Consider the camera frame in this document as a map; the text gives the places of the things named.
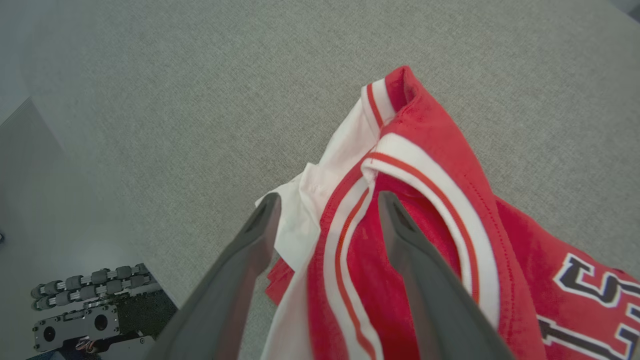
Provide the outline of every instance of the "stitching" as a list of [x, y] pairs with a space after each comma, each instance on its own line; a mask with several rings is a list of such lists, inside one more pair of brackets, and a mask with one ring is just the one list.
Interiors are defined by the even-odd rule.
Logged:
[[504, 259], [507, 263], [507, 271], [509, 273], [509, 280], [510, 280], [510, 285], [511, 285], [511, 302], [509, 303], [509, 306], [511, 308], [510, 311], [510, 317], [509, 317], [509, 324], [507, 327], [507, 338], [511, 338], [511, 335], [513, 333], [513, 304], [514, 304], [514, 297], [515, 297], [515, 282], [513, 280], [513, 271], [511, 269], [511, 263], [509, 262], [509, 258], [507, 257], [507, 250], [506, 247], [504, 246], [504, 240], [502, 239], [502, 235], [500, 233], [500, 229], [498, 227], [498, 224], [495, 221], [495, 218], [493, 217], [493, 213], [491, 212], [491, 209], [489, 209], [489, 207], [487, 206], [486, 202], [484, 201], [484, 198], [482, 197], [482, 195], [480, 195], [480, 193], [478, 192], [477, 188], [471, 183], [471, 181], [469, 181], [469, 179], [467, 178], [467, 175], [464, 175], [465, 179], [467, 180], [467, 183], [473, 188], [473, 190], [476, 192], [476, 195], [480, 198], [480, 201], [482, 202], [482, 204], [484, 205], [484, 208], [487, 210], [487, 212], [489, 213], [489, 217], [491, 218], [491, 221], [493, 222], [493, 226], [495, 227], [495, 230], [498, 232], [498, 239], [500, 240], [500, 245], [502, 245], [502, 252], [504, 254]]

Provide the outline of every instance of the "basketball jersey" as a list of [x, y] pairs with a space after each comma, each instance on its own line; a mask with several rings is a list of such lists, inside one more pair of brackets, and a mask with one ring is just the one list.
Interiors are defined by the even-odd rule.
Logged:
[[[517, 359], [630, 359], [640, 285], [495, 196], [408, 67], [362, 88], [317, 165], [274, 191], [279, 304], [263, 359], [418, 359], [380, 191], [394, 192]], [[464, 346], [465, 339], [460, 339]]]

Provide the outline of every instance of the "white stripe trim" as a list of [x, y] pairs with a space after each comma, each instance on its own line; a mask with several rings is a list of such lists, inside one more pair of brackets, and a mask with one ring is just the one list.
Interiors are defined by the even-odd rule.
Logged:
[[378, 126], [376, 117], [373, 115], [371, 104], [369, 104], [369, 96], [367, 95], [367, 86], [363, 86], [362, 89], [360, 89], [360, 101], [362, 101], [362, 111], [364, 112], [364, 116], [367, 119], [367, 123], [371, 128], [371, 132], [377, 138], [380, 136], [380, 127]]
[[[438, 163], [436, 163], [419, 146], [403, 138], [402, 136], [393, 133], [385, 135], [378, 142], [378, 145], [376, 146], [376, 152], [386, 154], [416, 168], [419, 172], [429, 178], [436, 186], [438, 186], [439, 189], [444, 193], [444, 195], [449, 199], [449, 202], [453, 205], [454, 209], [462, 219], [471, 242], [474, 245], [474, 250], [476, 253], [476, 263], [478, 265], [478, 289], [480, 295], [478, 305], [489, 322], [494, 327], [497, 327], [500, 316], [500, 283], [498, 278], [498, 270], [495, 263], [491, 242], [489, 241], [489, 237], [484, 229], [482, 221], [480, 221], [480, 217], [476, 213], [473, 205], [471, 205], [462, 190], [460, 190], [458, 185], [449, 177], [449, 175], [444, 171], [442, 167], [440, 167]], [[372, 168], [376, 168], [374, 166], [375, 162], [366, 161], [366, 163]], [[395, 168], [395, 170], [389, 168], [381, 168], [376, 170], [383, 171], [388, 175], [403, 180], [404, 182], [412, 185], [414, 188], [420, 191], [419, 187], [421, 187], [420, 184], [422, 184], [422, 182], [416, 181], [417, 179], [415, 177], [407, 177], [407, 173], [399, 171], [400, 169], [398, 168]], [[435, 206], [435, 202], [437, 199], [433, 198], [433, 193], [422, 192], [422, 194], [427, 197]], [[450, 216], [448, 215], [448, 211], [444, 212], [438, 209], [438, 212], [440, 212], [440, 215], [443, 216], [443, 218], [445, 218], [445, 216]], [[459, 230], [456, 230], [455, 227], [450, 226], [449, 223], [447, 223], [447, 226], [449, 227], [452, 236], [457, 237], [457, 231]], [[463, 251], [467, 253], [466, 256], [460, 254], [460, 265], [462, 267], [463, 259], [467, 259], [469, 257], [469, 254], [467, 252], [466, 246], [460, 246], [458, 247], [458, 250], [460, 253], [462, 253]]]
[[369, 205], [371, 204], [371, 199], [373, 198], [373, 191], [371, 190], [372, 189], [369, 188], [369, 192], [367, 193], [367, 196], [365, 196], [365, 199], [362, 202], [362, 206], [360, 206], [360, 209], [353, 217], [349, 225], [349, 229], [347, 229], [347, 233], [344, 236], [342, 253], [340, 254], [340, 265], [342, 267], [342, 282], [344, 283], [344, 288], [347, 291], [347, 295], [349, 296], [351, 305], [353, 306], [353, 310], [360, 321], [360, 330], [362, 331], [364, 337], [369, 340], [371, 345], [373, 345], [373, 348], [376, 352], [376, 359], [383, 359], [382, 343], [380, 342], [380, 338], [378, 337], [378, 332], [376, 332], [376, 329], [371, 325], [371, 322], [369, 321], [369, 315], [364, 309], [364, 305], [362, 305], [360, 296], [358, 295], [358, 292], [356, 291], [356, 288], [351, 281], [349, 265], [347, 264], [347, 255], [349, 253], [349, 246], [351, 246], [353, 233], [355, 233], [358, 224], [367, 213]]
[[[326, 237], [326, 244], [324, 246], [324, 288], [326, 291], [327, 299], [329, 301], [329, 306], [331, 307], [331, 310], [336, 317], [336, 321], [338, 322], [338, 326], [340, 327], [344, 336], [344, 341], [347, 345], [347, 351], [350, 359], [369, 359], [369, 355], [364, 350], [364, 348], [360, 346], [360, 343], [357, 340], [355, 325], [351, 320], [351, 317], [349, 316], [349, 312], [347, 311], [346, 305], [342, 299], [342, 295], [340, 294], [337, 282], [337, 274], [335, 271], [335, 254], [337, 252], [340, 233], [342, 232], [342, 228], [346, 223], [347, 217], [349, 216], [351, 210], [358, 203], [367, 187], [368, 185], [365, 179], [360, 178], [353, 185], [353, 187], [349, 189], [347, 194], [338, 205], [338, 208], [336, 209], [333, 220], [331, 222], [331, 226], [329, 227], [329, 232]], [[378, 359], [382, 359], [382, 345], [380, 343], [380, 339], [378, 338], [378, 333], [371, 325], [369, 317], [367, 316], [367, 313], [360, 301], [360, 297], [358, 296], [355, 287], [351, 282], [351, 278], [349, 276], [349, 268], [346, 263], [346, 255], [349, 250], [351, 237], [353, 236], [353, 233], [359, 221], [366, 213], [370, 202], [371, 194], [368, 194], [362, 204], [362, 207], [360, 208], [360, 211], [351, 221], [351, 224], [345, 236], [345, 242], [342, 244], [340, 264], [342, 267], [342, 282], [344, 283], [347, 295], [351, 301], [351, 305], [353, 306], [356, 316], [360, 321], [361, 331], [373, 345], [374, 350], [376, 351], [376, 357]]]
[[471, 262], [469, 261], [469, 253], [467, 250], [467, 244], [465, 244], [465, 240], [462, 237], [462, 233], [458, 226], [456, 225], [455, 220], [453, 220], [453, 216], [445, 206], [444, 202], [440, 200], [440, 198], [429, 189], [422, 181], [420, 181], [417, 177], [409, 174], [408, 172], [397, 168], [391, 164], [385, 163], [384, 161], [376, 160], [376, 159], [366, 159], [362, 163], [362, 172], [368, 171], [379, 171], [384, 174], [388, 174], [390, 176], [395, 177], [396, 179], [402, 180], [416, 190], [418, 190], [421, 194], [423, 194], [438, 210], [438, 213], [444, 220], [445, 224], [447, 224], [447, 228], [451, 233], [451, 237], [453, 238], [453, 242], [456, 244], [456, 249], [458, 250], [458, 257], [460, 259], [460, 273], [462, 276], [462, 285], [465, 287], [469, 294], [472, 293], [473, 284], [471, 280]]
[[396, 112], [394, 111], [389, 94], [387, 93], [387, 83], [384, 79], [380, 79], [371, 84], [371, 90], [373, 92], [373, 99], [376, 101], [376, 106], [380, 112], [382, 123], [387, 125], [394, 119]]

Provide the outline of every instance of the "red stripe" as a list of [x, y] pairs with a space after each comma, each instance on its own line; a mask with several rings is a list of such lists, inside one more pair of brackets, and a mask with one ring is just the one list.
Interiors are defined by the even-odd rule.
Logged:
[[467, 251], [469, 253], [469, 262], [471, 265], [471, 297], [474, 299], [476, 303], [478, 303], [480, 299], [480, 290], [478, 286], [478, 272], [477, 272], [477, 260], [476, 260], [476, 250], [474, 249], [474, 244], [471, 242], [471, 237], [467, 232], [467, 228], [465, 224], [462, 222], [462, 218], [460, 218], [458, 212], [453, 207], [453, 204], [449, 201], [449, 199], [444, 195], [441, 189], [434, 184], [429, 178], [427, 178], [422, 172], [418, 171], [415, 167], [404, 163], [396, 158], [393, 158], [389, 155], [382, 154], [380, 152], [370, 152], [365, 156], [365, 158], [376, 159], [382, 162], [388, 163], [389, 165], [393, 165], [397, 168], [400, 168], [409, 174], [417, 177], [422, 183], [424, 183], [432, 192], [434, 192], [440, 200], [444, 203], [447, 210], [453, 217], [458, 229], [460, 229], [460, 233], [462, 234], [462, 238], [465, 241], [465, 245], [467, 246]]
[[373, 86], [371, 84], [367, 85], [367, 97], [369, 98], [369, 105], [371, 106], [371, 111], [373, 111], [373, 116], [376, 118], [378, 127], [382, 129], [382, 117], [380, 116], [380, 111], [378, 111], [376, 100], [373, 97]]
[[309, 337], [315, 360], [348, 359], [349, 352], [338, 325], [335, 314], [331, 310], [324, 288], [324, 248], [329, 228], [333, 222], [336, 209], [353, 185], [362, 177], [360, 171], [362, 160], [358, 161], [347, 173], [331, 194], [320, 217], [320, 235], [314, 255], [307, 268], [307, 302], [309, 317]]
[[353, 304], [349, 299], [349, 295], [347, 295], [347, 289], [344, 287], [344, 282], [342, 281], [342, 265], [340, 264], [340, 254], [342, 254], [342, 246], [344, 245], [344, 238], [347, 235], [347, 230], [349, 230], [351, 221], [353, 221], [353, 218], [356, 216], [356, 214], [362, 207], [362, 203], [364, 202], [364, 199], [366, 198], [368, 193], [369, 193], [369, 189], [366, 189], [366, 191], [364, 191], [364, 193], [360, 197], [360, 200], [358, 200], [358, 203], [356, 204], [356, 206], [354, 206], [353, 209], [351, 209], [349, 216], [347, 216], [347, 220], [344, 222], [344, 225], [342, 226], [342, 231], [340, 232], [340, 238], [338, 239], [338, 249], [335, 252], [335, 273], [338, 280], [338, 289], [340, 290], [342, 301], [344, 302], [344, 305], [347, 307], [347, 312], [349, 313], [349, 317], [351, 318], [351, 321], [353, 322], [353, 325], [355, 326], [355, 329], [356, 329], [356, 338], [358, 339], [358, 342], [360, 343], [362, 348], [364, 348], [364, 350], [367, 352], [369, 357], [372, 360], [376, 360], [376, 352], [373, 349], [373, 345], [371, 345], [371, 342], [369, 341], [369, 339], [365, 338], [364, 334], [362, 334], [360, 321], [356, 315], [355, 310], [353, 309]]

